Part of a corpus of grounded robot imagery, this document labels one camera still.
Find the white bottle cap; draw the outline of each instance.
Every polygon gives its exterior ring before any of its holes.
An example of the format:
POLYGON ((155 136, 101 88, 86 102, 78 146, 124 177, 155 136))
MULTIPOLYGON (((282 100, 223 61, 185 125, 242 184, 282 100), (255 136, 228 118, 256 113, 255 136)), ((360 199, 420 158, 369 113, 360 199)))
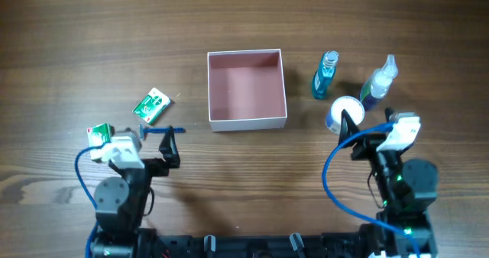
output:
POLYGON ((364 106, 359 100, 350 96, 337 98, 326 115, 326 127, 335 134, 339 134, 342 127, 343 109, 346 109, 356 125, 359 125, 365 117, 364 106))

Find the small green box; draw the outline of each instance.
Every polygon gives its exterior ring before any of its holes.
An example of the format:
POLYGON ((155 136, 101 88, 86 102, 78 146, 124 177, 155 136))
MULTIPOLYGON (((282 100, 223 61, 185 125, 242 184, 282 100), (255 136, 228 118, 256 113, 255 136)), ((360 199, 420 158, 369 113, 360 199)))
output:
POLYGON ((139 105, 136 106, 133 112, 148 124, 152 125, 170 103, 170 98, 158 89, 153 88, 139 105))
MULTIPOLYGON (((99 124, 94 127, 88 127, 86 134, 89 137, 89 145, 91 147, 97 147, 103 143, 109 143, 112 135, 112 128, 110 124, 99 124)), ((102 150, 90 150, 90 159, 96 161, 102 158, 102 150)))

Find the wood grain surface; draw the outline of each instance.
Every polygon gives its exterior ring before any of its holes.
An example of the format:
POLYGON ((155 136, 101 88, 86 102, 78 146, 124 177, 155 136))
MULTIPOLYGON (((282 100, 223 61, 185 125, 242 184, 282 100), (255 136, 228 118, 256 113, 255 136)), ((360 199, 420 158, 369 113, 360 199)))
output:
MULTIPOLYGON (((400 70, 383 108, 415 111, 405 157, 439 168, 429 208, 440 257, 489 256, 489 0, 0 0, 0 257, 81 257, 95 213, 73 170, 86 128, 136 129, 131 110, 157 87, 175 103, 157 122, 182 166, 154 180, 144 226, 162 234, 318 234, 361 221, 327 198, 320 173, 338 142, 325 114, 386 55, 400 70), (212 133, 206 53, 281 48, 289 117, 282 130, 212 133), (326 50, 340 61, 330 98, 310 83, 326 50)), ((143 142, 158 156, 160 137, 143 142)), ((108 167, 84 157, 91 192, 108 167)), ((330 171, 346 205, 374 215, 366 162, 342 151, 330 171)))

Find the pink box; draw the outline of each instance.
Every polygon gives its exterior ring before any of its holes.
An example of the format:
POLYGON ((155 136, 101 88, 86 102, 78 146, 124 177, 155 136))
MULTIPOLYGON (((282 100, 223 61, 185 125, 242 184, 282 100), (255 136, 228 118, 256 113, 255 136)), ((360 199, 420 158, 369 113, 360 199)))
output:
POLYGON ((280 49, 207 53, 213 131, 282 128, 287 120, 280 49))

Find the clear plastic bottle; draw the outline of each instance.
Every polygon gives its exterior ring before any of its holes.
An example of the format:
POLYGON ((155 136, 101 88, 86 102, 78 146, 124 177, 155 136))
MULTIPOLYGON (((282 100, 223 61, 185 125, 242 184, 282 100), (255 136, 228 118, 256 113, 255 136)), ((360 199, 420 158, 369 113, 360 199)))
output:
POLYGON ((322 55, 318 70, 313 78, 313 97, 316 99, 325 99, 328 86, 331 84, 336 73, 336 64, 339 55, 336 51, 328 51, 322 55))
POLYGON ((370 79, 361 87, 360 102, 365 111, 372 109, 385 98, 393 79, 397 76, 394 55, 388 55, 384 67, 376 69, 370 79))

